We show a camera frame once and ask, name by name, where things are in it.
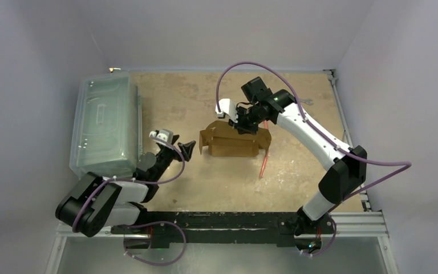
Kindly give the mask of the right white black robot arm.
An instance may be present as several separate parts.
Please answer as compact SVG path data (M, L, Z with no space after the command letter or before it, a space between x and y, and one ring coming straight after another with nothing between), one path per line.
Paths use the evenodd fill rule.
M297 211L295 235L316 231L320 221L334 207L347 199L366 180L366 150L351 148L327 132L300 106L300 101L286 90L272 92L260 77L241 87L248 107L237 107L239 134L256 134L266 120L286 130L299 140L326 170L316 194Z

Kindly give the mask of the brown cardboard box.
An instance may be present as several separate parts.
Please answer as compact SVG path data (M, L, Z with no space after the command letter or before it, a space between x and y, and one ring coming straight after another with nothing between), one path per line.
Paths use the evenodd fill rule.
M227 122L216 120L199 132L200 153L206 147L211 156L252 158L260 150L267 151L271 144L268 129L259 128L255 135L239 134Z

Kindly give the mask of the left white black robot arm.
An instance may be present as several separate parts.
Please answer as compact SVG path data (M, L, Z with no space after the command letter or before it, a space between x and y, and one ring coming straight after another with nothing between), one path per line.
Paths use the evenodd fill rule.
M157 142L157 153L142 154L130 178L86 173L58 204L55 217L86 237L116 225L125 225L132 233L143 232L147 218L141 214L141 205L155 196L172 162L181 163L182 173L192 158L196 141L180 143L177 138L173 136L172 143Z

